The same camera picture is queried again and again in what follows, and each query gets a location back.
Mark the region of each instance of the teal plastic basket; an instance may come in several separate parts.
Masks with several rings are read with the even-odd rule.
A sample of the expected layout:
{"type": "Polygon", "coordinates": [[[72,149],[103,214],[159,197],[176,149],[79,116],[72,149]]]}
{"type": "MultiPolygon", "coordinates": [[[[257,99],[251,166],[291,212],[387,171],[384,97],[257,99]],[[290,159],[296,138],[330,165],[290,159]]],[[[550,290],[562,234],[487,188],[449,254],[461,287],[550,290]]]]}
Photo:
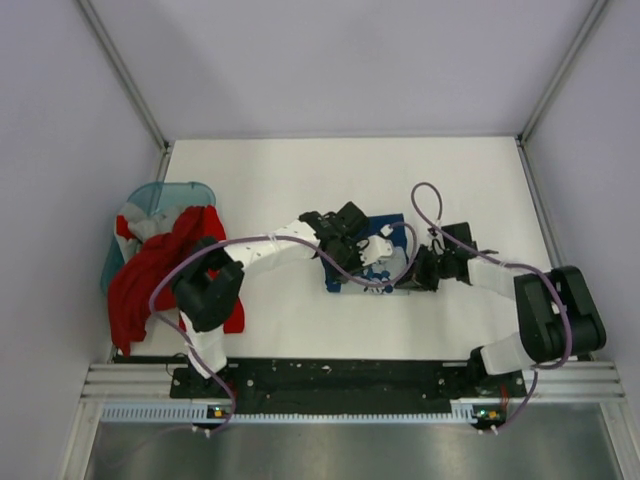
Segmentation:
{"type": "MultiPolygon", "coordinates": [[[[127,202],[141,208],[147,215],[154,215],[166,208],[173,206],[206,206],[216,204],[216,196],[204,183],[148,183],[133,192],[127,202]]],[[[109,253],[104,262],[102,276],[100,277],[100,288],[106,295],[109,290],[111,280],[124,266],[124,258],[120,252],[120,247],[115,236],[111,240],[109,253]]]]}

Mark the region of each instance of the white wall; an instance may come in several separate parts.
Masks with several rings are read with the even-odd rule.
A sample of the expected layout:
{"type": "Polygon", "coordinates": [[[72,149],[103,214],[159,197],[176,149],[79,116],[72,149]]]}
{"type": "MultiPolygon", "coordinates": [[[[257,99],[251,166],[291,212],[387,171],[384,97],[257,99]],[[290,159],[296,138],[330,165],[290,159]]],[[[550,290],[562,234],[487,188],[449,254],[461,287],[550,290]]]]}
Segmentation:
{"type": "Polygon", "coordinates": [[[0,476],[52,478],[109,341],[112,215],[157,152],[70,0],[0,2],[0,476]]]}
{"type": "Polygon", "coordinates": [[[592,0],[93,0],[164,133],[516,134],[592,0]]]}
{"type": "Polygon", "coordinates": [[[640,2],[616,0],[531,140],[564,256],[587,276],[640,421],[640,2]]]}

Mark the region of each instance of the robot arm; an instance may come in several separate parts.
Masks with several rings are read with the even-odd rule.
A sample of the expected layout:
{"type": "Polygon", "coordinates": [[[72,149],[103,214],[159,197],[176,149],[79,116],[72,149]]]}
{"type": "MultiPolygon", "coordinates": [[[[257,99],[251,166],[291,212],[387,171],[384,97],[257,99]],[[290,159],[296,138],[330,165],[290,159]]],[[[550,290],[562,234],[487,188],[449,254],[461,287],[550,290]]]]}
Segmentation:
{"type": "MultiPolygon", "coordinates": [[[[194,350],[217,372],[226,365],[222,325],[231,316],[244,276],[273,270],[296,260],[317,256],[308,246],[276,240],[294,237],[328,254],[349,273],[357,273],[393,253],[391,242],[378,235],[361,238],[367,216],[352,202],[337,213],[308,212],[268,236],[272,241],[231,244],[204,255],[185,267],[172,284],[181,318],[194,350]]],[[[202,239],[196,250],[216,243],[202,239]]],[[[207,378],[198,362],[191,363],[207,378]]]]}
{"type": "MultiPolygon", "coordinates": [[[[457,240],[477,250],[468,223],[442,228],[457,240]]],[[[555,286],[572,332],[572,355],[601,349],[606,333],[580,270],[560,267],[545,273],[555,286]]],[[[472,255],[446,238],[442,252],[421,246],[415,265],[396,288],[436,291],[441,279],[456,278],[470,286],[491,290],[513,300],[519,330],[471,352],[468,362],[474,383],[562,357],[566,334],[560,312],[538,275],[506,268],[472,255]]]]}

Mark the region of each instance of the white table surface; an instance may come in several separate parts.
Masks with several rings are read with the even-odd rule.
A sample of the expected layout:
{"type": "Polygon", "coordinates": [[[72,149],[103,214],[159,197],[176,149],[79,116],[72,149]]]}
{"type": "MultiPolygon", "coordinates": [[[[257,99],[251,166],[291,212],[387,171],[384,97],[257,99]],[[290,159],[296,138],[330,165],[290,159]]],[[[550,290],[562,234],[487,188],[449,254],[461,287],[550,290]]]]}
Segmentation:
{"type": "MultiPolygon", "coordinates": [[[[167,182],[211,187],[230,238],[266,233],[310,210],[352,200],[368,215],[402,212],[424,239],[409,192],[430,181],[444,197],[443,225],[468,221],[481,249],[549,268],[513,138],[183,140],[167,182]]],[[[425,189],[419,201],[435,216],[425,189]]],[[[246,330],[228,335],[229,356],[466,359],[517,328],[515,304],[449,280],[437,293],[347,296],[324,289],[319,261],[246,278],[246,330]]],[[[156,322],[136,355],[169,355],[181,339],[156,322]]]]}

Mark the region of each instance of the red cloth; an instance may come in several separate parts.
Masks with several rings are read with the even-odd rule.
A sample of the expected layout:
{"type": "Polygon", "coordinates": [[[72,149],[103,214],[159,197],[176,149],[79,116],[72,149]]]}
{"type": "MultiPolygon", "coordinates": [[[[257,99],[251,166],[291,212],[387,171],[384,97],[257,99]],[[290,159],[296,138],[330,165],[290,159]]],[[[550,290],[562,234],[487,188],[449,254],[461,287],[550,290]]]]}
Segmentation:
{"type": "Polygon", "coordinates": [[[124,238],[125,240],[133,240],[136,236],[129,230],[129,222],[124,218],[124,215],[118,215],[116,217],[116,235],[124,238]]]}
{"type": "MultiPolygon", "coordinates": [[[[178,217],[171,233],[147,240],[140,252],[113,278],[107,292],[111,340],[124,355],[131,353],[130,342],[141,342],[146,336],[144,327],[151,314],[149,298],[153,290],[187,258],[204,236],[226,239],[216,209],[212,206],[189,207],[178,217]]],[[[169,286],[160,292],[155,306],[159,311],[176,307],[169,286]]],[[[240,333],[243,330],[244,309],[238,300],[231,317],[224,324],[224,332],[240,333]]]]}

